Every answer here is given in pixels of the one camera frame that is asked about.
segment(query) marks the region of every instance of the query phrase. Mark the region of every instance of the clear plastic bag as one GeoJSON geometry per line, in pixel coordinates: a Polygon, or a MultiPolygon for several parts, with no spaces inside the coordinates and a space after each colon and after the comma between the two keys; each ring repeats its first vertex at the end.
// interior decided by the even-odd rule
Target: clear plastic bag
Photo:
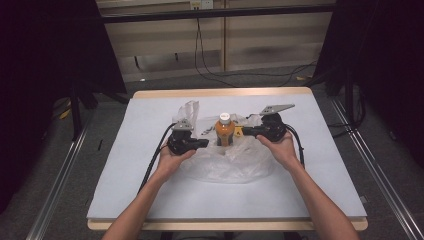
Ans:
{"type": "MultiPolygon", "coordinates": [[[[275,161],[268,148],[252,136],[236,135],[233,137],[232,146],[217,146],[214,125],[219,116],[197,120],[193,117],[197,118],[197,112],[194,111],[198,109],[198,102],[197,105],[189,102],[180,108],[179,118],[176,119],[180,120],[184,118],[181,114],[186,114],[185,118],[195,126],[192,137],[209,140],[207,148],[199,148],[194,156],[181,164],[180,169],[186,176],[199,181],[234,184],[248,183],[272,173],[275,161]]],[[[261,124],[258,115],[252,115],[247,119],[231,114],[231,120],[235,121],[237,126],[261,124]]]]}

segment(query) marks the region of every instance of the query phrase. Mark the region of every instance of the black controller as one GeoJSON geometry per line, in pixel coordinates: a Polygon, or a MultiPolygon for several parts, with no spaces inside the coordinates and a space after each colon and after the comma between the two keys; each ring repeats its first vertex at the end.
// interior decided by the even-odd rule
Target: black controller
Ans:
{"type": "Polygon", "coordinates": [[[286,124],[283,123],[278,112],[294,107],[294,105],[276,105],[267,106],[260,115],[262,124],[254,127],[243,127],[243,135],[256,136],[262,135],[271,142],[279,142],[287,132],[286,124]]]}
{"type": "Polygon", "coordinates": [[[207,139],[191,138],[192,125],[187,119],[178,121],[173,128],[171,136],[168,138],[167,145],[175,155],[182,155],[189,150],[205,148],[209,144],[207,139]]]}

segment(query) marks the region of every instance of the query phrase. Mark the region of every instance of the dark floor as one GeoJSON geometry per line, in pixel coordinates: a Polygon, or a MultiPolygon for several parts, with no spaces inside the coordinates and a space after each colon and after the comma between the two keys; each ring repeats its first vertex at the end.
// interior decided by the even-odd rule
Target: dark floor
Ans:
{"type": "MultiPolygon", "coordinates": [[[[262,69],[261,73],[285,73],[286,69],[262,69]]],[[[234,76],[220,78],[237,87],[270,87],[285,82],[284,77],[234,76]]],[[[301,81],[291,80],[286,86],[299,86],[301,81]]],[[[176,88],[229,87],[200,76],[178,77],[145,82],[127,83],[128,95],[137,90],[176,88]]],[[[328,124],[339,123],[331,100],[323,85],[312,88],[319,107],[328,124]]],[[[99,107],[93,112],[84,144],[73,165],[66,187],[45,232],[44,239],[99,239],[102,232],[87,228],[86,214],[92,195],[106,162],[109,150],[119,130],[125,105],[97,95],[99,107]]],[[[83,118],[90,112],[84,110],[83,118]]],[[[412,212],[418,226],[424,226],[424,170],[409,155],[401,142],[389,135],[384,121],[367,105],[367,116],[359,128],[376,161],[386,173],[405,205],[412,212]]],[[[331,129],[336,134],[343,131],[331,129]]],[[[13,197],[7,210],[0,215],[0,239],[24,239],[40,211],[55,177],[71,145],[72,121],[55,119],[47,132],[43,152],[25,185],[13,197]]],[[[404,229],[382,195],[368,168],[348,134],[335,139],[359,196],[365,196],[369,227],[360,233],[362,239],[408,239],[404,229]]],[[[317,239],[314,232],[301,232],[309,239],[317,239]]],[[[146,232],[142,239],[158,239],[160,233],[146,232]]]]}

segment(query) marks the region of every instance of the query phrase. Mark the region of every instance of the bottle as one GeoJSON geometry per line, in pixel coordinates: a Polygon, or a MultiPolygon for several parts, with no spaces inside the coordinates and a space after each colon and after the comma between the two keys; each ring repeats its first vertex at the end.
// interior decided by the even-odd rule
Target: bottle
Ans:
{"type": "Polygon", "coordinates": [[[218,146],[228,147],[233,144],[235,126],[234,122],[230,119],[230,114],[221,113],[219,115],[219,120],[215,124],[218,146]]]}

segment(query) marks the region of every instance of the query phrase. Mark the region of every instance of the wooden table edge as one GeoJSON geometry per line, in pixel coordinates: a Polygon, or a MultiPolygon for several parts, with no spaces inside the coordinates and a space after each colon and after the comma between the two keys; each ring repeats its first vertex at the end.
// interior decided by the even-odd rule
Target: wooden table edge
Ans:
{"type": "Polygon", "coordinates": [[[257,96],[282,94],[312,94],[312,91],[307,87],[143,90],[134,93],[133,98],[257,96]]]}
{"type": "MultiPolygon", "coordinates": [[[[351,218],[356,231],[368,228],[366,217],[351,218]]],[[[112,221],[93,220],[87,222],[91,230],[105,231],[112,221]]],[[[309,220],[281,220],[281,221],[176,221],[176,222],[146,222],[143,230],[153,231],[302,231],[315,230],[309,220]]]]}

